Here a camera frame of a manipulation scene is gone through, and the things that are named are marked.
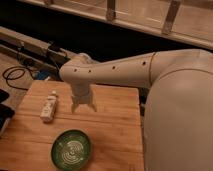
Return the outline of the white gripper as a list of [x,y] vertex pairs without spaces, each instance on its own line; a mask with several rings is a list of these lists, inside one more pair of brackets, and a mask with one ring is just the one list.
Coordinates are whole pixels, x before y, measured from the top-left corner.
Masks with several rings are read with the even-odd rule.
[[75,110],[78,108],[79,104],[89,104],[88,106],[94,111],[97,112],[97,107],[92,101],[92,90],[89,84],[72,84],[72,100],[71,112],[75,113]]

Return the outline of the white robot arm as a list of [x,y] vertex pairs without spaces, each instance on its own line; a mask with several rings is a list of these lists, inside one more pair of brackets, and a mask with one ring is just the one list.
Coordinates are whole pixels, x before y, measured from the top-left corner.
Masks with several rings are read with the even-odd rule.
[[98,63],[80,53],[60,68],[73,108],[91,106],[90,85],[149,90],[144,116],[145,171],[213,171],[213,53],[152,52]]

